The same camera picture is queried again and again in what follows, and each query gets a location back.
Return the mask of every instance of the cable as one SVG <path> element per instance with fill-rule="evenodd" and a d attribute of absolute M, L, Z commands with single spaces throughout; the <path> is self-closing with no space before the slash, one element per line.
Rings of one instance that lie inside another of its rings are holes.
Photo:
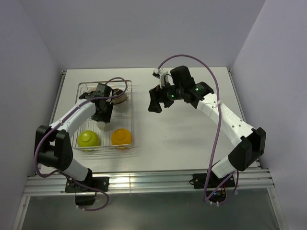
<path fill-rule="evenodd" d="M 79 104 L 79 106 L 75 107 L 69 114 L 67 114 L 67 116 L 65 116 L 61 123 L 58 123 L 53 129 L 51 129 L 49 132 L 47 132 L 43 138 L 40 140 L 39 144 L 37 145 L 37 148 L 35 150 L 35 153 L 34 153 L 34 168 L 35 168 L 35 172 L 40 176 L 40 177 L 43 177 L 43 178 L 47 178 L 49 176 L 51 176 L 52 174 L 54 173 L 57 173 L 59 172 L 60 174 L 62 174 L 63 176 L 65 176 L 67 179 L 69 180 L 72 180 L 75 184 L 77 184 L 78 186 L 80 187 L 83 187 L 83 188 L 86 188 L 86 189 L 89 189 L 89 190 L 92 190 L 92 191 L 95 191 L 95 192 L 100 192 L 102 194 L 104 194 L 106 196 L 106 203 L 104 205 L 102 205 L 101 207 L 99 208 L 93 208 L 93 209 L 89 209 L 89 208 L 83 208 L 83 207 L 79 207 L 81 208 L 82 210 L 85 210 L 85 211 L 97 211 L 97 210 L 101 210 L 103 209 L 109 202 L 109 196 L 102 190 L 100 189 L 96 189 L 96 188 L 91 188 L 91 187 L 88 187 L 86 185 L 83 185 L 81 184 L 80 182 L 76 181 L 75 179 L 71 178 L 70 176 L 66 175 L 65 173 L 61 172 L 60 170 L 54 170 L 52 171 L 51 173 L 48 173 L 48 174 L 42 174 L 40 171 L 39 171 L 39 168 L 38 168 L 38 162 L 37 162 L 37 158 L 38 158 L 38 154 L 39 154 L 39 151 L 40 151 L 40 148 L 42 147 L 43 143 L 45 142 L 45 140 L 51 135 L 52 132 L 54 132 L 55 130 L 57 130 L 65 121 L 67 121 L 67 119 L 69 119 L 77 110 L 79 110 L 82 106 L 84 106 L 85 104 L 91 102 L 91 101 L 94 101 L 94 100 L 101 100 L 101 99 L 115 99 L 115 98 L 118 98 L 118 97 L 121 97 L 127 90 L 128 88 L 128 84 L 127 84 L 127 81 L 121 77 L 115 77 L 115 78 L 112 78 L 110 80 L 108 80 L 106 82 L 106 84 L 110 83 L 111 81 L 115 80 L 115 79 L 121 79 L 122 81 L 125 82 L 125 89 L 122 93 L 120 93 L 119 95 L 115 95 L 115 96 L 109 96 L 109 97 L 95 97 L 95 98 L 91 98 L 89 100 L 86 100 L 82 103 Z"/>
<path fill-rule="evenodd" d="M 196 60 L 198 61 L 199 63 L 201 63 L 211 74 L 213 80 L 214 80 L 214 83 L 215 83 L 215 87 L 216 87 L 216 97 L 217 97 L 217 101 L 220 100 L 220 89 L 219 89 L 219 85 L 217 83 L 217 79 L 215 77 L 215 75 L 213 74 L 213 72 L 211 71 L 211 69 L 204 63 L 202 62 L 201 60 L 199 60 L 198 58 L 196 57 L 193 57 L 191 55 L 186 55 L 186 54 L 177 54 L 177 55 L 173 55 L 167 59 L 165 59 L 159 66 L 158 66 L 158 69 L 160 69 L 167 61 L 169 61 L 170 59 L 173 59 L 173 58 L 177 58 L 177 57 L 187 57 L 187 58 L 191 58 L 193 60 Z M 203 189 L 203 201 L 204 202 L 209 202 L 209 199 L 210 197 L 212 197 L 214 195 L 214 193 L 235 173 L 231 173 L 228 177 L 226 177 L 225 180 L 223 180 L 218 186 L 216 189 L 214 189 L 211 194 L 207 197 L 206 195 L 206 192 L 207 192 L 207 189 L 208 189 L 208 184 L 209 184 L 209 178 L 210 178 L 210 175 L 211 175 L 211 171 L 212 171 L 212 165 L 213 165 L 213 159 L 214 159 L 214 154 L 215 154 L 215 149 L 216 149 L 216 146 L 217 146 L 217 141 L 218 141 L 218 138 L 219 138 L 219 135 L 220 135 L 220 131 L 221 131 L 221 123 L 222 123 L 222 111 L 221 111 L 221 105 L 218 104 L 217 105 L 217 109 L 218 109 L 218 114 L 219 114 L 219 121 L 218 121 L 218 124 L 217 124 L 217 130 L 216 130 L 216 134 L 215 134 L 215 139 L 214 139 L 214 143 L 213 143 L 213 147 L 212 147 L 212 151 L 211 151 L 211 157 L 210 157 L 210 162 L 209 162 L 209 167 L 208 167 L 208 171 L 207 171 L 207 177 L 206 177 L 206 181 L 205 181 L 205 186 L 204 186 L 204 189 Z M 223 202 L 219 203 L 219 204 L 222 204 L 222 203 L 225 203 L 227 200 L 229 200 L 235 193 L 236 191 L 236 188 L 237 188 L 237 184 L 238 184 L 238 179 L 239 179 L 239 172 L 237 171 L 237 183 L 235 185 L 235 188 L 232 192 L 232 194 Z"/>

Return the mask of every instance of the white table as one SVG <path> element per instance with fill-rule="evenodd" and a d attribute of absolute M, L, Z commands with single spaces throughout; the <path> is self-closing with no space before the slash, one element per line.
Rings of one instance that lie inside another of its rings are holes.
<path fill-rule="evenodd" d="M 215 90 L 214 81 L 207 69 L 189 70 L 196 83 L 204 81 Z M 212 68 L 212 71 L 219 83 L 221 100 L 242 117 L 227 68 Z M 159 83 L 152 73 L 153 68 L 67 71 L 54 120 L 62 117 L 75 104 L 80 82 L 106 81 L 119 76 L 131 80 L 133 84 L 133 148 L 91 153 L 74 150 L 74 158 L 78 162 L 95 173 L 208 168 L 217 126 L 206 115 L 183 101 L 175 101 L 170 108 L 163 108 L 160 114 L 148 112 L 148 91 Z M 227 156 L 233 148 L 230 140 L 221 132 L 214 162 Z M 257 164 L 253 163 L 251 167 L 257 167 Z M 47 173 L 51 169 L 42 166 L 41 171 Z"/>

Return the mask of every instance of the dish rack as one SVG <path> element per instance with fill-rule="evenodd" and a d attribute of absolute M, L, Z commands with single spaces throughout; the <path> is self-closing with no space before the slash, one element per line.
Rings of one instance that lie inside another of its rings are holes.
<path fill-rule="evenodd" d="M 78 91 L 76 96 L 76 101 L 84 92 L 89 92 L 97 87 L 98 83 L 106 83 L 106 81 L 94 81 L 94 82 L 82 82 L 78 85 Z M 81 151 L 89 150 L 110 150 L 116 148 L 131 148 L 133 144 L 133 129 L 132 129 L 132 82 L 127 81 L 128 88 L 126 90 L 126 95 L 128 99 L 120 104 L 115 104 L 113 106 L 113 111 L 111 115 L 110 123 L 106 124 L 104 130 L 100 130 L 96 121 L 88 118 L 74 133 L 72 136 L 71 145 L 73 149 Z M 112 81 L 108 83 L 112 89 L 125 89 L 125 83 L 121 80 Z M 124 128 L 131 133 L 132 142 L 127 145 L 112 145 L 111 137 L 115 130 L 119 128 Z M 77 138 L 81 132 L 91 130 L 95 132 L 99 138 L 101 146 L 92 147 L 79 147 L 77 144 Z"/>

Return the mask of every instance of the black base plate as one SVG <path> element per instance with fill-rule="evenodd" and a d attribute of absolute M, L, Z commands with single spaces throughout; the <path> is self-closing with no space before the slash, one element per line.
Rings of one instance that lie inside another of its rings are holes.
<path fill-rule="evenodd" d="M 108 177 L 93 177 L 93 182 L 90 185 L 92 188 L 97 188 L 102 190 L 103 192 L 107 192 L 109 186 L 109 178 Z M 75 183 L 70 180 L 67 180 L 65 186 L 66 193 L 84 193 L 84 192 L 92 192 L 92 190 L 80 188 Z"/>
<path fill-rule="evenodd" d="M 206 181 L 206 173 L 195 173 L 193 174 L 193 183 L 195 189 L 204 188 Z M 217 178 L 213 173 L 210 175 L 208 188 L 216 188 L 227 176 L 222 179 Z M 235 180 L 232 176 L 228 181 L 225 182 L 227 188 L 232 188 L 235 186 Z"/>

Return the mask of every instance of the wall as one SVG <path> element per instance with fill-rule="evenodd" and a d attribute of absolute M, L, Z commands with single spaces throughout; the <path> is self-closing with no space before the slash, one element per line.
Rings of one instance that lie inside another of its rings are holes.
<path fill-rule="evenodd" d="M 306 229 L 307 1 L 266 0 L 233 66 L 247 120 L 267 132 L 272 173 L 290 229 Z"/>
<path fill-rule="evenodd" d="M 60 71 L 17 0 L 0 1 L 0 223 L 11 229 L 33 167 L 35 130 L 49 122 Z"/>
<path fill-rule="evenodd" d="M 265 0 L 20 2 L 62 69 L 88 69 L 152 67 L 179 53 L 230 67 Z"/>

